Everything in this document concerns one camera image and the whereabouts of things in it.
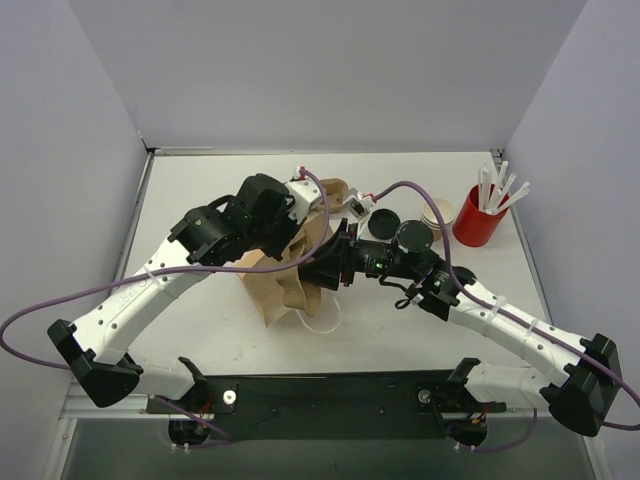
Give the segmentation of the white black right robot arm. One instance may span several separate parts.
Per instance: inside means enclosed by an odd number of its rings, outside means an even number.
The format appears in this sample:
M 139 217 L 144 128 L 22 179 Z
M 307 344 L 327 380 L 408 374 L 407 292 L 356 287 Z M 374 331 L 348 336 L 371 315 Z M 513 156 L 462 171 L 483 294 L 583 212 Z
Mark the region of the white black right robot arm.
M 451 324 L 487 338 L 524 361 L 522 367 L 462 361 L 450 379 L 475 402 L 547 409 L 569 430 L 596 436 L 620 389 L 616 344 L 602 334 L 587 339 L 559 329 L 509 304 L 464 267 L 449 268 L 432 248 L 433 235 L 415 220 L 399 225 L 388 243 L 361 240 L 356 224 L 337 232 L 300 269 L 301 278 L 337 290 L 356 274 L 398 287 L 404 300 Z

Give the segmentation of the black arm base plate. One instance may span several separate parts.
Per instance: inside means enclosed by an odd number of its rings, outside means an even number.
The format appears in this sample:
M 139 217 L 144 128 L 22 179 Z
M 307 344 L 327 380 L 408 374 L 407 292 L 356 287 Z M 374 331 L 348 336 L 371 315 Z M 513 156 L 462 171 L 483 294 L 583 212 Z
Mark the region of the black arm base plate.
M 449 369 L 357 373 L 208 376 L 172 409 L 157 399 L 151 415 L 170 417 L 180 444 L 220 440 L 414 440 L 444 435 L 445 419 L 503 413 L 479 402 Z

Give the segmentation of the brown paper takeout bag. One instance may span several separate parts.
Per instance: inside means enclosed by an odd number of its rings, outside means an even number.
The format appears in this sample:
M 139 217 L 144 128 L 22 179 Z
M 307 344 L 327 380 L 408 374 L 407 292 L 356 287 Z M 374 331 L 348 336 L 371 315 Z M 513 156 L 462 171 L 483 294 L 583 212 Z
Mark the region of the brown paper takeout bag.
M 281 261 L 266 256 L 261 250 L 253 250 L 244 254 L 235 267 L 258 270 L 299 260 L 320 239 L 324 220 L 323 213 L 311 214 L 286 246 Z M 297 315 L 307 330 L 316 334 L 333 333 L 342 323 L 341 307 L 336 298 L 331 296 L 333 307 L 329 311 L 336 314 L 337 320 L 329 329 L 317 329 L 322 290 L 319 286 L 302 281 L 299 267 L 271 273 L 239 273 L 238 276 L 266 327 L 275 324 L 290 312 Z

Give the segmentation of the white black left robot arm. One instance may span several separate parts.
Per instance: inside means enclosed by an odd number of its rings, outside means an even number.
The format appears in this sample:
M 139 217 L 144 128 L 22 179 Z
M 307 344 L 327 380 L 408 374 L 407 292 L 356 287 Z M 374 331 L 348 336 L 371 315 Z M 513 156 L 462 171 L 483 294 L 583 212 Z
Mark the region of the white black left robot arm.
M 232 271 L 245 253 L 280 260 L 313 208 L 327 202 L 326 189 L 306 169 L 288 182 L 249 176 L 236 194 L 190 209 L 135 276 L 89 313 L 55 321 L 47 334 L 97 407 L 148 394 L 196 410 L 205 378 L 191 360 L 153 364 L 130 346 L 183 293 L 213 272 Z

